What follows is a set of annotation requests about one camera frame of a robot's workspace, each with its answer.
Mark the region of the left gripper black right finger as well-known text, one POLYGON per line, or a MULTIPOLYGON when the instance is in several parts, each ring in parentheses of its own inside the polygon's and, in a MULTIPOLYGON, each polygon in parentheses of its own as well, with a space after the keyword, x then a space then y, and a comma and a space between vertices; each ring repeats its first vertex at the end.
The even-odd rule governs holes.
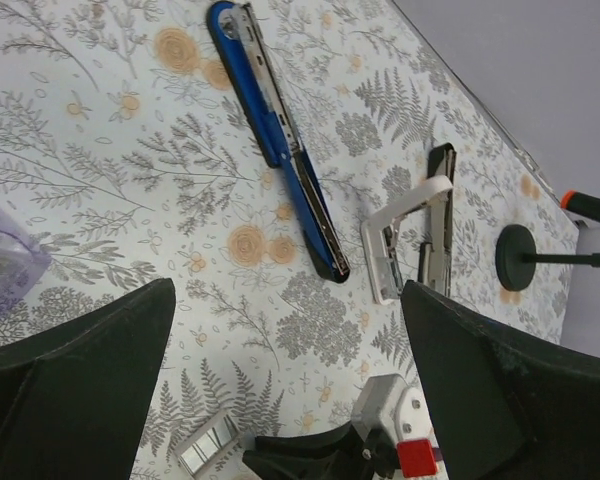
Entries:
POLYGON ((451 479, 600 479, 600 358, 415 281, 401 306, 451 479))

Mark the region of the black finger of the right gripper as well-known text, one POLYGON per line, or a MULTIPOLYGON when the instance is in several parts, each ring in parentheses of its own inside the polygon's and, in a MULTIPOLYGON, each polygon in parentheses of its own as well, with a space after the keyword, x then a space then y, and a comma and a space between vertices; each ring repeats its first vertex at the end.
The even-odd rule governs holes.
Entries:
POLYGON ((268 480, 392 479, 395 445, 379 428, 360 435, 347 422, 320 434, 257 436, 242 462, 268 480))

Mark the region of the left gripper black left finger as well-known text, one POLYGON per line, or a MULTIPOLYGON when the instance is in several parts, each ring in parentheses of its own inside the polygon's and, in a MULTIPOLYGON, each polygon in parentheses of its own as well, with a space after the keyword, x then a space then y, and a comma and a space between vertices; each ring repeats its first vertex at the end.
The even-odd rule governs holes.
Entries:
POLYGON ((0 479, 129 478, 175 307, 154 280, 0 347, 0 479))

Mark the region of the grey staple strip stack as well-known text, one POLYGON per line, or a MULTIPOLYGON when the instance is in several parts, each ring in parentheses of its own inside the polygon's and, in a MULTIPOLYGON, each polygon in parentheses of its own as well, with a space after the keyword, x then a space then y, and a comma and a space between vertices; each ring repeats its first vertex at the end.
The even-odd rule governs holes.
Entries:
POLYGON ((177 463, 190 479, 201 479, 238 444, 239 437, 240 431, 230 413, 220 410, 175 447, 177 463))

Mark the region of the purple stapler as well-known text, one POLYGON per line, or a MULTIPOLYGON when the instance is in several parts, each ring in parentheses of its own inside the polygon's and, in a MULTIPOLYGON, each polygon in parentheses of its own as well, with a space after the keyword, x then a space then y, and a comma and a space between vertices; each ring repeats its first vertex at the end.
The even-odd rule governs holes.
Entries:
POLYGON ((50 255, 0 208, 0 321, 24 299, 51 263, 50 255))

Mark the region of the white stapler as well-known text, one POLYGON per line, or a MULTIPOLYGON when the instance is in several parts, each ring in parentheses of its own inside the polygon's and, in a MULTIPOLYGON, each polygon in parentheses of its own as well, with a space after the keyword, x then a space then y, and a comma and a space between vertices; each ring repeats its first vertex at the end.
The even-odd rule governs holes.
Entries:
POLYGON ((360 233, 375 303, 391 304, 403 289, 396 253, 401 223, 410 214, 441 201, 452 188, 447 176, 431 177, 362 222, 360 233))

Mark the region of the blue stapler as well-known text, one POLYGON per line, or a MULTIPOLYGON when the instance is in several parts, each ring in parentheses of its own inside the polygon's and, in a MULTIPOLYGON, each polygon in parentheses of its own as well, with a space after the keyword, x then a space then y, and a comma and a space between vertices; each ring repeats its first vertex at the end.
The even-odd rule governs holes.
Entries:
POLYGON ((217 1, 209 7, 206 23, 267 165, 284 173, 318 275, 338 284, 345 282, 350 275, 349 262, 284 100, 252 5, 217 1))

